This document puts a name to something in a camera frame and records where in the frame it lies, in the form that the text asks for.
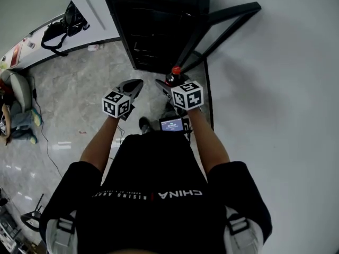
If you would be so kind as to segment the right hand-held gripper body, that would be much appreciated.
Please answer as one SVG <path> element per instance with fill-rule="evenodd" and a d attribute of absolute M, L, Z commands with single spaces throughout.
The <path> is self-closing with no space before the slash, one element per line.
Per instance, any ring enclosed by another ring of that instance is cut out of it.
<path fill-rule="evenodd" d="M 203 87 L 191 81 L 171 88 L 174 107 L 189 111 L 203 105 Z"/>

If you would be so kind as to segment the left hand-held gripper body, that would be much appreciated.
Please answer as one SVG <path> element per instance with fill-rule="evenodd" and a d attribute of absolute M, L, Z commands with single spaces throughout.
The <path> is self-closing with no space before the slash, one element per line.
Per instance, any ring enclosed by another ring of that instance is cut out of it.
<path fill-rule="evenodd" d="M 116 87 L 102 98 L 102 112 L 126 121 L 135 109 L 134 100 L 134 91 L 126 92 L 121 87 Z"/>

